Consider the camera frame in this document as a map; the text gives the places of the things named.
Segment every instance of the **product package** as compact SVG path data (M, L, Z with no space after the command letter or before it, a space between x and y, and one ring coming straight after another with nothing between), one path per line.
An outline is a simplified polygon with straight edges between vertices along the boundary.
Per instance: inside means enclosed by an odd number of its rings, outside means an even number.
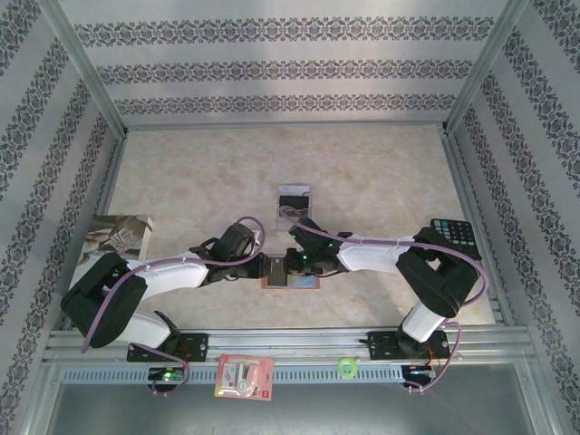
M248 355L219 357L217 368L216 397L270 401L274 360Z

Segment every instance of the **gray wall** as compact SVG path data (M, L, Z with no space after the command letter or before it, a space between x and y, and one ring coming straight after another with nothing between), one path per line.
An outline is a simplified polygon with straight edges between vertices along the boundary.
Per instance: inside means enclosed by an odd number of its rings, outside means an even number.
M35 2L0 6L0 434L14 433L117 140Z
M456 131L515 317L580 433L580 2L527 5Z
M445 121L506 0L64 0L128 126Z

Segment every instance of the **white robotic arm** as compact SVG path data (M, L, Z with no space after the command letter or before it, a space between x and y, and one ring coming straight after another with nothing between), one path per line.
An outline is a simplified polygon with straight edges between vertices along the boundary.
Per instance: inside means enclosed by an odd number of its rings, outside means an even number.
M408 346L410 353L413 346L421 347L446 318L457 314L478 279L478 272L468 263L454 254L438 252L453 251L449 247L441 248L449 242L430 228L396 241L365 240L352 233L339 233L334 238L341 241L333 242L306 218L290 228L289 233L302 250L287 249L285 272L288 274L319 275L363 269L402 273L420 299L398 332L401 345ZM256 254L256 243L255 234L237 222L222 238L210 239L181 256L151 263L155 266L126 261L110 253L74 283L61 307L83 335L90 337L92 347L122 340L172 353L179 331L161 313L138 311L139 302L184 286L209 285L228 276L267 276L270 260L261 253ZM436 269L429 265L435 259L440 261ZM113 289L112 294L119 291L111 297L107 295L109 289Z

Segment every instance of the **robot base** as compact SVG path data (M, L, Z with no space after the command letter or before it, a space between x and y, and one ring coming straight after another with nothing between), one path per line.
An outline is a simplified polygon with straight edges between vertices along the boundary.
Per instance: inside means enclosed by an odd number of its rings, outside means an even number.
M177 350L173 353L188 363L204 363L208 354L208 335L206 333L182 333L179 336ZM175 361L149 353L137 345L130 344L127 351L129 363L172 363Z
M450 346L444 331L434 331L425 343L406 343L396 331L370 331L364 343L369 346L371 361L409 358L428 360L429 349L434 358L447 359L450 356Z

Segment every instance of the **marble floor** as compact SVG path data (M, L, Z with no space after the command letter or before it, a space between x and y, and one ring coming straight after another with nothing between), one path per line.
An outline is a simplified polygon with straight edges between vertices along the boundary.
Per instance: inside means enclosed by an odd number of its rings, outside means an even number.
M284 253L292 239L276 228L280 184L311 185L313 218L331 233L399 237L431 218L463 218L436 127L385 124L132 132L110 213L153 217L148 259L219 237L246 215L265 224L265 252ZM253 280L183 288L142 308L180 328L387 326L415 301L399 275L362 271L321 280L320 290ZM458 319L495 323L487 299Z

